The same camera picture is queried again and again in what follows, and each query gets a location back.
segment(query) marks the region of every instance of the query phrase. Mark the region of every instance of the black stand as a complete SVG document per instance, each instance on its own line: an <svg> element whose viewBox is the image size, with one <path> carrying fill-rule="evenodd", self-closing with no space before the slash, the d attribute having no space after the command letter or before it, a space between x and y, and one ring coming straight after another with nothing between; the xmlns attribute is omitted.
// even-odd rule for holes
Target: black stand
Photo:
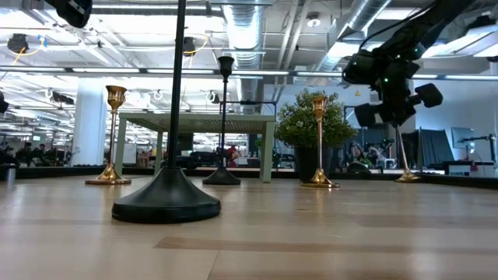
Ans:
<svg viewBox="0 0 498 280"><path fill-rule="evenodd" d="M225 124L226 124L226 84L228 83L228 77L232 74L232 64L233 58L231 57L220 57L219 61L219 72L223 75L223 112L221 119L221 141L220 149L221 156L219 159L218 169L215 173L211 174L209 177L205 178L203 184L217 184L217 185L240 185L240 180L232 175L226 167L223 165L223 155L225 152Z"/></svg>
<svg viewBox="0 0 498 280"><path fill-rule="evenodd" d="M193 222L217 216L221 209L217 198L199 190L183 171L176 167L185 8L186 0L179 0L168 135L168 165L167 168L162 168L146 186L114 202L112 217L116 220L140 223Z"/></svg>

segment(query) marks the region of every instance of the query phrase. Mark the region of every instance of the table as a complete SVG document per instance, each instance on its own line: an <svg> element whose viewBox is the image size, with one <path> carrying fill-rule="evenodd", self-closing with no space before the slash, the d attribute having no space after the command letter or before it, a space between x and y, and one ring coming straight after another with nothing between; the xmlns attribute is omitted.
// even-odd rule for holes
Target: table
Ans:
<svg viewBox="0 0 498 280"><path fill-rule="evenodd" d="M180 114L179 133L221 132L221 114ZM121 175L123 152L125 150L126 125L128 122L157 131L157 142L163 142L163 133L170 130L170 114L120 113L117 130L115 169ZM226 133L261 134L260 178L264 183L272 179L272 151L275 133L275 116L271 115L226 115ZM162 145L157 146L157 155L162 155ZM156 161L154 173L160 170L160 160Z"/></svg>

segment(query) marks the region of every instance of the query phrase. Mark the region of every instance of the gold candlestick holder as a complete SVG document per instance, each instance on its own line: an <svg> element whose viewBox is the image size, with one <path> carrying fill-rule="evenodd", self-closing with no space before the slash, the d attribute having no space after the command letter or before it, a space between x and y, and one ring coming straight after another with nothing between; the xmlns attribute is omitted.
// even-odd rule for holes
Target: gold candlestick holder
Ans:
<svg viewBox="0 0 498 280"><path fill-rule="evenodd" d="M110 122L109 159L102 174L93 180L86 180L85 184L130 184L132 182L131 180L124 179L116 173L113 163L114 133L116 132L117 109L125 102L126 88L121 86L106 86L106 89L108 92L107 103L109 103L112 108L112 111L110 112L112 119Z"/></svg>
<svg viewBox="0 0 498 280"><path fill-rule="evenodd" d="M399 137L399 144L402 147L402 154L403 154L403 164L405 165L405 168L403 170L403 175L399 177L396 182L398 183L416 183L420 180L420 177L416 176L415 174L410 171L408 167L408 163L406 161L406 153L405 153L405 146L403 145L403 138L402 138L402 133L399 131L399 127L396 128L396 132L398 133Z"/></svg>
<svg viewBox="0 0 498 280"><path fill-rule="evenodd" d="M301 183L303 187L329 187L338 188L339 185L331 182L324 174L324 170L321 165L321 122L323 121L325 111L327 110L327 97L326 96L316 96L313 98L313 113L317 119L318 123L318 168L310 182Z"/></svg>

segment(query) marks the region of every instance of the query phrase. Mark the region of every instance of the black robotic arm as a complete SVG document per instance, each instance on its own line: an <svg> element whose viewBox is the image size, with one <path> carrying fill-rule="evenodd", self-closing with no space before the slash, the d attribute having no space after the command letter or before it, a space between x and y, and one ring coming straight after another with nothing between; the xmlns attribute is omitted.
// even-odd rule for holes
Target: black robotic arm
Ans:
<svg viewBox="0 0 498 280"><path fill-rule="evenodd" d="M420 59L436 42L444 27L473 2L475 0L435 0L413 15L380 47L372 51L360 47L342 77L352 84L370 85L382 100L380 105L366 103L355 107L361 126L375 124L375 114L379 114L383 122L397 127L416 113L416 104L424 102L426 107L434 107L442 103L443 96L432 83L416 88L418 94L411 95L409 79L419 70L413 61Z"/></svg>
<svg viewBox="0 0 498 280"><path fill-rule="evenodd" d="M83 28L92 13L92 0L45 0L71 26Z"/></svg>

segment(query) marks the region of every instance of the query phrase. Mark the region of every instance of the white column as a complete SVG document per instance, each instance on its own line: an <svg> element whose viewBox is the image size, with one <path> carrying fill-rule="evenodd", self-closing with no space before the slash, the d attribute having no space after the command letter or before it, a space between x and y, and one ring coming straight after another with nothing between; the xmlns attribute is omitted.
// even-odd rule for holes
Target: white column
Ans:
<svg viewBox="0 0 498 280"><path fill-rule="evenodd" d="M80 78L76 98L72 165L103 164L107 92L102 79Z"/></svg>

